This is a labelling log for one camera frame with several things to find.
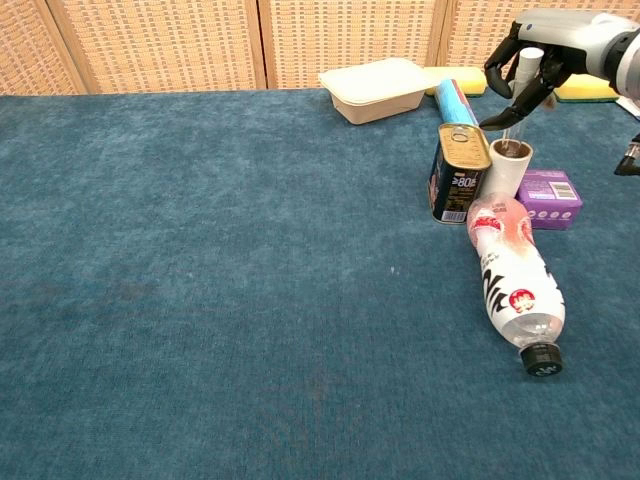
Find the clear glass test tube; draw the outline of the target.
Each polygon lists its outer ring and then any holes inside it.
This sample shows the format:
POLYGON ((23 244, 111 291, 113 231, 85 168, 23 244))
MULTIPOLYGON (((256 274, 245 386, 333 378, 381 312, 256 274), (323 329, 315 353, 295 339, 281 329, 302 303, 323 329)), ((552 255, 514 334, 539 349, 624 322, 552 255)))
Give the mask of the clear glass test tube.
MULTIPOLYGON (((510 82, 513 99, 516 99, 535 78, 543 55, 544 51, 537 47, 527 47, 520 51, 514 79, 510 82)), ((520 150, 524 140, 525 126, 526 121, 521 120, 514 126, 504 130, 499 143, 500 151, 503 155, 509 158, 524 156, 524 153, 521 153, 520 150)))

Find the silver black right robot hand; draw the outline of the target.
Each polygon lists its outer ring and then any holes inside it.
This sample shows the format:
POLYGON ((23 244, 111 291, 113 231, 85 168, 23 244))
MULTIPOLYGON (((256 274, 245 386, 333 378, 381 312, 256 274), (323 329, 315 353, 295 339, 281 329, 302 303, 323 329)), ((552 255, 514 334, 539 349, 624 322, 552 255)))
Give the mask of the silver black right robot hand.
POLYGON ((513 103, 481 121, 480 127, 497 131, 514 126, 573 74, 589 74, 609 82, 604 64, 611 44, 618 35, 638 26, 640 23, 596 11, 535 8, 519 13, 484 64, 488 86, 513 103), (515 70, 503 77, 502 67, 526 47, 538 47, 544 55, 535 78, 513 99, 509 82, 515 70))

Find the woven bamboo folding screen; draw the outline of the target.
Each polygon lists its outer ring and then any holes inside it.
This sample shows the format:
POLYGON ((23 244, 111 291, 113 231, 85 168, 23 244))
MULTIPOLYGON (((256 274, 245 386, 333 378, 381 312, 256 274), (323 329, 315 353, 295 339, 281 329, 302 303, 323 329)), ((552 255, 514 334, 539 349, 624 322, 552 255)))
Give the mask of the woven bamboo folding screen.
POLYGON ((481 66, 531 8, 640 0, 0 0, 0 95, 314 87, 389 57, 481 66))

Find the beige lidded food container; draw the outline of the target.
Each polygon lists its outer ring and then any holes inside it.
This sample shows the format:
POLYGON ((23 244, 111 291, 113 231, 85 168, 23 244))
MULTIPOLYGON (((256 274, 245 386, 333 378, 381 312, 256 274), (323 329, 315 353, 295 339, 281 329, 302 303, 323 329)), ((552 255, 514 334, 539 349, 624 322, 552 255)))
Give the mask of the beige lidded food container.
POLYGON ((318 79, 334 108, 354 125, 414 110, 439 84, 423 67, 397 57, 328 70, 318 79))

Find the purple soap box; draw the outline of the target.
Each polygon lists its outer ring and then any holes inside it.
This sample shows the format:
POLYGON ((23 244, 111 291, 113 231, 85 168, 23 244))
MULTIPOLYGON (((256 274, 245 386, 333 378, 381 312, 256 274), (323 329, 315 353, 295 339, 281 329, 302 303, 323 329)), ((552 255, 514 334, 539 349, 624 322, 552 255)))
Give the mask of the purple soap box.
POLYGON ((583 206, 574 185, 561 170, 528 169, 516 199, 525 206, 534 229, 567 230, 583 206))

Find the yellow sponge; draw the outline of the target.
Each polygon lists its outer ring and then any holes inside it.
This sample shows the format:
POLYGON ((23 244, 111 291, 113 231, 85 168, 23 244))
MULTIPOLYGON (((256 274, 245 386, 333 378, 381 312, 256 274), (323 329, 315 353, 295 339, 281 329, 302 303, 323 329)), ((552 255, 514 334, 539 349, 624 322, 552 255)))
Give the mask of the yellow sponge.
POLYGON ((571 75, 554 95, 559 102, 615 102, 619 98, 607 80, 588 74, 571 75))
POLYGON ((474 66, 430 66, 424 67, 426 75, 434 81, 434 86, 426 90, 426 94, 435 95, 435 88, 443 80, 454 80, 459 89, 471 97, 482 96, 487 88, 483 71, 474 66))

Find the blue table cloth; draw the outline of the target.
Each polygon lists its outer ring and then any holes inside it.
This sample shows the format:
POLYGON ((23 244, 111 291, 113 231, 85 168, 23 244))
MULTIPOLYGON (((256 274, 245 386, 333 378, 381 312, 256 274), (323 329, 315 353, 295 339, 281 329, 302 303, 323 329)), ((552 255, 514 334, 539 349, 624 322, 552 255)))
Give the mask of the blue table cloth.
POLYGON ((640 122, 538 109, 564 370, 492 327, 439 111, 325 91, 0 97, 0 480, 640 480, 640 122))

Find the gold lid luncheon meat tin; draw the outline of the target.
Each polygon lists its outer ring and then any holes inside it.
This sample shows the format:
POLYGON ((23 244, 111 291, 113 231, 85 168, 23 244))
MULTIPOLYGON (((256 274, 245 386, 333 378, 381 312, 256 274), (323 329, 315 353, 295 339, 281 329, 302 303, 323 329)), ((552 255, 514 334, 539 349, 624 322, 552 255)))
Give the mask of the gold lid luncheon meat tin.
POLYGON ((473 125, 444 123, 427 183, 427 198, 436 221, 463 224, 491 166, 488 144, 473 125))

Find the white labelled plastic drink bottle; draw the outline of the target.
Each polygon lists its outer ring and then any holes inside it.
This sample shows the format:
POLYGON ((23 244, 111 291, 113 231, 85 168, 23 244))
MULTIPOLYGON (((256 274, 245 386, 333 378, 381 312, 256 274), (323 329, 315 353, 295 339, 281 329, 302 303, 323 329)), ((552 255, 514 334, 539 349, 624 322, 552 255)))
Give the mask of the white labelled plastic drink bottle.
POLYGON ((478 198, 469 208, 467 232, 480 260, 484 303, 494 328, 519 350, 528 374, 560 373, 556 340, 564 327, 565 302, 535 245, 526 208, 506 193, 478 198))

